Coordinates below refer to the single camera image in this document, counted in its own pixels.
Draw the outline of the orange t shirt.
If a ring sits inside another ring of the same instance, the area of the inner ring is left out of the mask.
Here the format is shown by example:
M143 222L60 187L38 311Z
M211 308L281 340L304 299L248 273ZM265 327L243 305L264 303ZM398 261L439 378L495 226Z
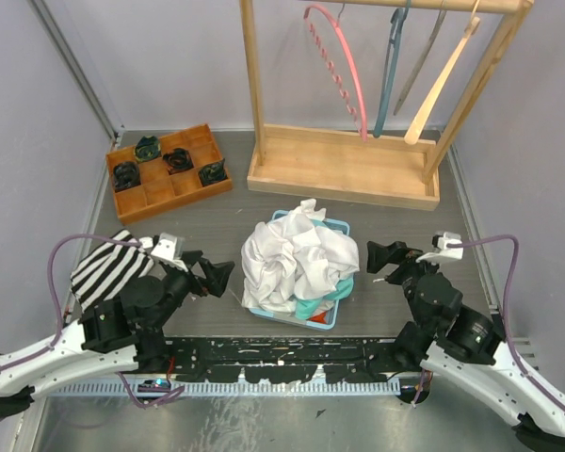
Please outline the orange t shirt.
M318 315L313 315L312 317L310 317L309 321L314 322L314 323L318 323L318 324L328 324L329 323L329 320L328 320L329 314L330 314L329 311L321 312Z

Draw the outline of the teal t shirt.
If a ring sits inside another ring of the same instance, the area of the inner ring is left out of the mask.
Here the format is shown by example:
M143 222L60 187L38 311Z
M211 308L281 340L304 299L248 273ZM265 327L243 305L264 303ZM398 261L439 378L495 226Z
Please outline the teal t shirt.
M360 269L355 240L329 229L323 220L312 219L319 240L315 251L310 247L305 257L298 257L294 301L295 317L299 319L311 317L320 300L339 290L336 286L340 281L354 279Z

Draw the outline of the pink hanger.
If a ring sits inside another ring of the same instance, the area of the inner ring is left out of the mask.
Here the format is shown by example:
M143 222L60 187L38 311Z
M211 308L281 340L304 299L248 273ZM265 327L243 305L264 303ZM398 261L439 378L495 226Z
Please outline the pink hanger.
M348 82L346 82L344 76L340 73L340 69L333 60L331 53L323 43L313 18L314 13L319 13L331 26L331 30L337 39L340 46L340 52L342 53L347 66L347 75L349 76ZM347 41L346 35L341 28L339 20L324 6L312 3L304 9L303 21L307 26L307 31L315 44L319 56L326 66L327 72L329 73L333 84L337 88L338 94L345 105L348 115L354 122L358 136L363 142L366 142L368 140L368 116L363 95L363 87L353 53Z

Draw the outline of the beige wooden hanger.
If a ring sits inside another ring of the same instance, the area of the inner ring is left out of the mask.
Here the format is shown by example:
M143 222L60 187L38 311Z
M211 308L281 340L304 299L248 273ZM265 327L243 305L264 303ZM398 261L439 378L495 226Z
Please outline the beige wooden hanger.
M480 18L476 16L479 3L479 0L476 0L473 3L469 23L466 25L459 43L457 44L449 59L446 61L435 83L431 87L428 95L426 96L425 100L420 105L416 115L414 116L412 123L404 136L404 141L406 144L414 145L419 140L425 126L427 125L428 118L433 110L433 107L436 105L439 96L441 95L444 86L449 79L450 74L453 72L456 63L460 58L460 55L464 51L469 39L476 33L476 30L480 23Z

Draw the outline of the grey metal hanger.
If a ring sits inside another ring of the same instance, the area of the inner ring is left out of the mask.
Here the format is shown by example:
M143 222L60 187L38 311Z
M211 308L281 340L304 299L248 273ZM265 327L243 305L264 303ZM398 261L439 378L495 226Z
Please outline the grey metal hanger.
M426 62L426 60L428 59L429 53L431 52L431 49L435 43L435 41L437 40L437 37L441 31L441 28L443 26L444 23L444 19L446 17L447 11L443 8L441 8L438 12L436 21L434 23L434 26L432 27L432 30L428 36L428 40L422 50L422 52L420 53L419 57L417 58L416 62L414 63L411 73L409 75L409 77L406 79L402 90L400 91L400 94L398 96L398 99L396 101L395 104L395 108L393 110L393 115L396 116L402 106L404 105L404 103L406 102L412 87L418 77L418 75L420 74L420 72L422 71L422 68Z

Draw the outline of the grey blue hanger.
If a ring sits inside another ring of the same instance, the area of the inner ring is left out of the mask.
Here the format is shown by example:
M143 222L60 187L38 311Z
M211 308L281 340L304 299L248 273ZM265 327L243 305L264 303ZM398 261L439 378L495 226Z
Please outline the grey blue hanger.
M403 8L395 9L390 20L391 27L384 61L379 110L372 132L372 135L375 138L382 136L383 128L387 119L389 103L396 75L396 66L399 58L403 27L411 6L412 1L408 0Z

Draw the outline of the white t shirt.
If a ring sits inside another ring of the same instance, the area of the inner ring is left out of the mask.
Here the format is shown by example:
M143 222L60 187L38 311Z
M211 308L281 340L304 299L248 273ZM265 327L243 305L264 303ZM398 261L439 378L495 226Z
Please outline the white t shirt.
M320 303L318 304L315 310L315 314L319 315L322 312L327 312L328 310L334 308L336 304L337 304L336 299L322 299L320 300Z

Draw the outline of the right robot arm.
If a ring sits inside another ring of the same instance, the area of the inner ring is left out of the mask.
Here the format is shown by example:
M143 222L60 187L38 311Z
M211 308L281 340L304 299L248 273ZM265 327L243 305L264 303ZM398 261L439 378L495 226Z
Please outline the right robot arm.
M467 306L441 272L458 262L467 243L437 233L424 252L396 241L367 244L367 271L401 287L412 314L396 337L394 357L407 371L442 376L495 411L531 451L565 451L565 394L541 376L516 349L507 312L489 318Z

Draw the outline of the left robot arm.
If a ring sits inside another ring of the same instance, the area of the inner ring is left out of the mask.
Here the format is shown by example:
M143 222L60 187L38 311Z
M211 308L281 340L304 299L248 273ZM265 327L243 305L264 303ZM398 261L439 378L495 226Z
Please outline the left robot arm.
M0 354L0 419L79 380L164 370L170 361L165 324L188 295L221 297L234 269L234 262L213 264L199 250L183 257L185 268L166 266L163 277L129 280L61 334Z

